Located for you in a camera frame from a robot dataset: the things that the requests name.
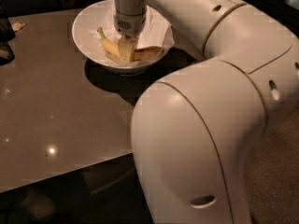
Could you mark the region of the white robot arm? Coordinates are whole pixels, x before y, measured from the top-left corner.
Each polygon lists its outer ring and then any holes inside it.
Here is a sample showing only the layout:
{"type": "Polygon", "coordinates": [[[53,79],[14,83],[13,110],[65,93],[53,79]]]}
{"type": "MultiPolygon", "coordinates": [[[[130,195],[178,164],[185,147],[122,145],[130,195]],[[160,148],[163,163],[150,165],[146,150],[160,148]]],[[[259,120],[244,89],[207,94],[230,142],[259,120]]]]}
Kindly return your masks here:
{"type": "Polygon", "coordinates": [[[122,22],[157,10],[202,55],[137,101],[135,167],[154,224],[251,224],[250,147],[298,100],[298,40],[241,0],[115,0],[122,22]]]}

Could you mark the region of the white perforated gripper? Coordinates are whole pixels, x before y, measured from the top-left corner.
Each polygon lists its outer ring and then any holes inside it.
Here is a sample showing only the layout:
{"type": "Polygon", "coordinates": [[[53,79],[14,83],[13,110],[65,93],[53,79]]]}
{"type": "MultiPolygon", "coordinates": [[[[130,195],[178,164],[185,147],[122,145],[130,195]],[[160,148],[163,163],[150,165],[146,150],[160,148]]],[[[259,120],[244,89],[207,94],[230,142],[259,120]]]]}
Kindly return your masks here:
{"type": "Polygon", "coordinates": [[[114,27],[121,34],[118,41],[118,50],[121,60],[130,63],[133,60],[138,36],[146,23],[146,13],[120,12],[114,13],[114,27]]]}

